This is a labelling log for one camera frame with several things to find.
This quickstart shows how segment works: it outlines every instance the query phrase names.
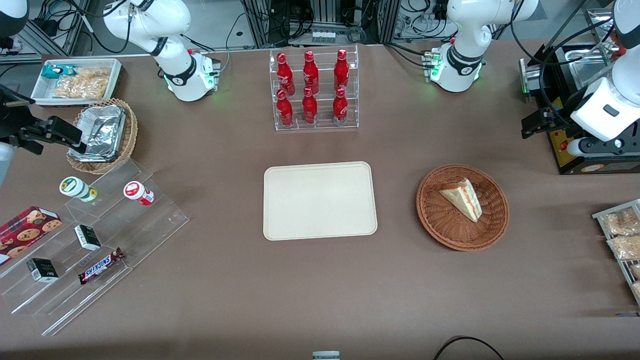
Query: wicker bread basket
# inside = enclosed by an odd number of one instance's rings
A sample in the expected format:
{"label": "wicker bread basket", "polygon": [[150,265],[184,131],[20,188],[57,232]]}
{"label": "wicker bread basket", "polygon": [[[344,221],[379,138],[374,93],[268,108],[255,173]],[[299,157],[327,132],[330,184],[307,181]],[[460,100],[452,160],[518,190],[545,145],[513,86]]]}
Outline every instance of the wicker bread basket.
{"label": "wicker bread basket", "polygon": [[[127,112],[127,118],[125,120],[125,127],[122,133],[122,141],[120,142],[120,151],[118,157],[116,158],[116,160],[110,163],[81,163],[79,161],[73,160],[69,157],[69,155],[67,155],[67,161],[69,161],[74,169],[82,172],[89,172],[94,175],[102,175],[121,161],[126,160],[127,158],[129,158],[129,156],[131,156],[131,153],[136,146],[136,136],[138,135],[138,120],[136,119],[136,114],[131,111],[131,108],[126,102],[120,99],[109,99],[101,102],[96,102],[95,104],[91,104],[90,107],[108,105],[121,106]],[[79,119],[80,113],[78,114],[78,116],[76,116],[74,125],[78,124]]]}
{"label": "wicker bread basket", "polygon": [[[482,207],[478,222],[456,209],[440,189],[469,179]],[[498,184],[484,172],[466,165],[444,165],[422,180],[416,195],[418,216],[424,228],[440,243],[460,251],[484,250],[504,235],[509,224],[507,198]]]}

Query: red bottle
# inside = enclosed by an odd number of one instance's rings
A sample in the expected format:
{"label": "red bottle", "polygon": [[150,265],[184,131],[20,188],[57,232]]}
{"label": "red bottle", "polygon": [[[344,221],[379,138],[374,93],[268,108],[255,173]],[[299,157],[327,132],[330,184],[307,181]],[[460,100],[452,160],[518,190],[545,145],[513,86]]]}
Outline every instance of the red bottle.
{"label": "red bottle", "polygon": [[349,103],[344,97],[344,88],[339,88],[335,92],[333,100],[333,123],[337,126],[343,126],[347,122],[347,106]]}
{"label": "red bottle", "polygon": [[287,56],[284,53],[279,53],[276,56],[278,59],[278,82],[280,88],[283,88],[287,95],[293,96],[296,93],[296,86],[293,85],[293,71],[287,63]]}
{"label": "red bottle", "polygon": [[305,122],[309,125],[315,124],[318,119],[318,102],[310,86],[305,87],[305,98],[302,99],[302,107],[305,110]]}
{"label": "red bottle", "polygon": [[349,63],[347,63],[347,51],[345,49],[338,50],[338,61],[333,68],[333,87],[346,88],[349,84]]}
{"label": "red bottle", "polygon": [[278,96],[276,107],[278,108],[278,116],[280,117],[282,126],[292,127],[293,107],[291,106],[291,102],[289,102],[289,100],[287,99],[287,94],[282,89],[278,89],[276,95]]}
{"label": "red bottle", "polygon": [[305,51],[305,67],[302,69],[305,76],[305,86],[309,86],[314,94],[320,91],[320,78],[318,75],[318,65],[314,61],[314,52]]}

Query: sandwich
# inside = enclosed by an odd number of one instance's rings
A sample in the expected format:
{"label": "sandwich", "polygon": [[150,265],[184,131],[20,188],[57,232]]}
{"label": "sandwich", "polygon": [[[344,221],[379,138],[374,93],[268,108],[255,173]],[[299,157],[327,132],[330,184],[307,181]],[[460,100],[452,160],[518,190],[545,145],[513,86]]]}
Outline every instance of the sandwich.
{"label": "sandwich", "polygon": [[464,178],[459,183],[447,185],[440,189],[440,193],[469,220],[477,222],[482,215],[482,208],[473,185]]}

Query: acrylic bottle rack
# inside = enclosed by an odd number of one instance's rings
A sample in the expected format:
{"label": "acrylic bottle rack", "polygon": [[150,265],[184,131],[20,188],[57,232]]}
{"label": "acrylic bottle rack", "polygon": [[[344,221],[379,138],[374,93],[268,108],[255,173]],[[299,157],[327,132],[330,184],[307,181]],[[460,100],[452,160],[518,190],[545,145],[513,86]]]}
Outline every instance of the acrylic bottle rack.
{"label": "acrylic bottle rack", "polygon": [[[346,87],[345,98],[349,106],[347,107],[347,119],[343,126],[336,126],[333,123],[333,100],[335,98],[335,88],[333,86],[333,68],[337,61],[339,49],[347,51],[347,62],[349,63],[349,85]],[[358,81],[358,47],[355,45],[342,47],[313,47],[314,59],[318,65],[320,75],[320,88],[318,94],[315,94],[318,103],[317,122],[314,125],[307,124],[304,120],[304,112],[302,108],[303,89],[305,81],[302,74],[302,68],[305,65],[306,49],[277,49],[272,50],[269,54],[269,77],[271,79],[271,100],[273,102],[273,117],[277,131],[295,131],[295,130],[313,130],[313,129],[344,129],[349,127],[358,127],[360,125],[360,112],[358,108],[358,100],[360,97],[359,81]],[[278,62],[276,55],[284,53],[287,55],[287,63],[293,71],[293,82],[296,87],[296,93],[289,97],[293,106],[293,126],[284,127],[278,116],[278,108],[276,107],[277,97],[276,91],[280,88],[278,82]]]}
{"label": "acrylic bottle rack", "polygon": [[[12,313],[31,315],[43,336],[56,334],[186,224],[189,218],[162,193],[151,175],[129,159],[92,184],[98,190],[93,202],[72,199],[57,210],[63,224],[55,233],[0,267],[0,291]],[[124,185],[133,180],[153,191],[151,205],[124,197]],[[93,227],[102,244],[100,250],[80,246],[74,232],[78,224]],[[117,247],[126,257],[81,285],[78,274]],[[60,278],[50,284],[34,281],[26,265],[31,258],[50,259]]]}

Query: cookie box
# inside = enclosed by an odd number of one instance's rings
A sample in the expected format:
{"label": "cookie box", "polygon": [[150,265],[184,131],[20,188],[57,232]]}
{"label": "cookie box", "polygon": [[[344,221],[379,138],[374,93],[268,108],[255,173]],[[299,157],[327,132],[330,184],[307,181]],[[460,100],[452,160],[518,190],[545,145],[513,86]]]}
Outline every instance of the cookie box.
{"label": "cookie box", "polygon": [[0,225],[0,265],[11,260],[47,233],[60,226],[58,214],[31,206]]}

